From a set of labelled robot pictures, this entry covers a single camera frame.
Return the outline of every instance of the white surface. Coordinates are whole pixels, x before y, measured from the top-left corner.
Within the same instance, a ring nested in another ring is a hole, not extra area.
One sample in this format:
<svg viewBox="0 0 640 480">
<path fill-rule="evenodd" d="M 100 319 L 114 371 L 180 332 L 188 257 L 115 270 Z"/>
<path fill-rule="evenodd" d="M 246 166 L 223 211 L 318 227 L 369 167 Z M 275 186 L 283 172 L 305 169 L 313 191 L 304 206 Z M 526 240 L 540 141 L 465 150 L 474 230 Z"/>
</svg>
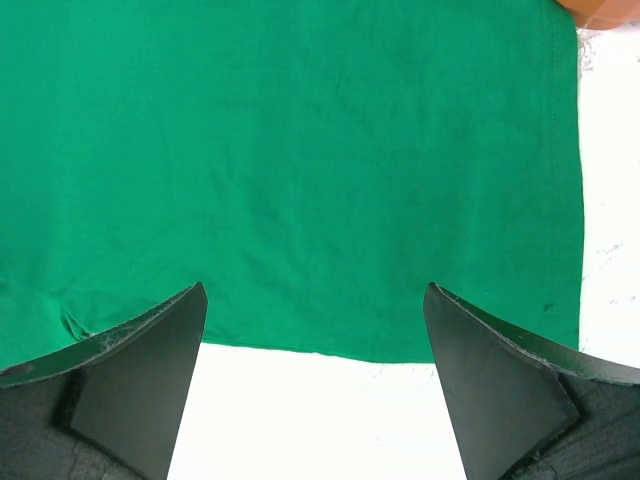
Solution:
<svg viewBox="0 0 640 480">
<path fill-rule="evenodd" d="M 640 367 L 640 29 L 582 33 L 581 349 Z M 433 365 L 202 345 L 172 480 L 465 478 Z"/>
</svg>

